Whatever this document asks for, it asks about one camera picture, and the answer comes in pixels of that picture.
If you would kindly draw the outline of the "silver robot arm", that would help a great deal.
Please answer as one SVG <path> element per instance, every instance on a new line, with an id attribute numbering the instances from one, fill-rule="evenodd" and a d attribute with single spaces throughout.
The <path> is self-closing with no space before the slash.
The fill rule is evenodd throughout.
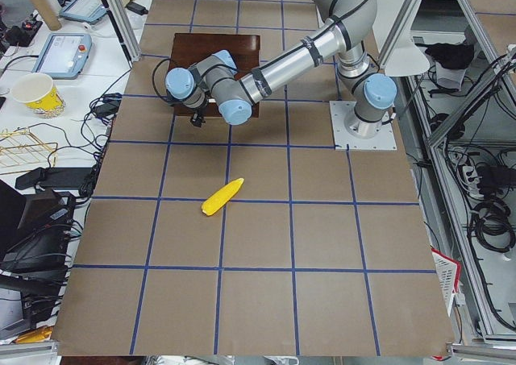
<path id="1" fill-rule="evenodd" d="M 397 95 L 394 81 L 370 67 L 363 40 L 377 17 L 377 0 L 313 0 L 324 24 L 290 50 L 250 73 L 239 72 L 231 54 L 222 50 L 188 68 L 176 66 L 164 79 L 169 105 L 191 109 L 192 123 L 203 123 L 204 110 L 213 100 L 226 123 L 245 123 L 252 107 L 302 74 L 337 56 L 339 79 L 356 100 L 344 119 L 347 131 L 359 139 L 374 137 L 385 125 L 385 112 Z"/>

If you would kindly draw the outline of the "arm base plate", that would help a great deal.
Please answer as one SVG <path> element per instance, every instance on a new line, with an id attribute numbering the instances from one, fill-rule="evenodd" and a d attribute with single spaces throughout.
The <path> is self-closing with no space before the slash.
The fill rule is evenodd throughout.
<path id="1" fill-rule="evenodd" d="M 379 122 L 362 122 L 354 101 L 330 101 L 331 125 L 337 151 L 396 151 L 397 144 L 388 111 Z"/>

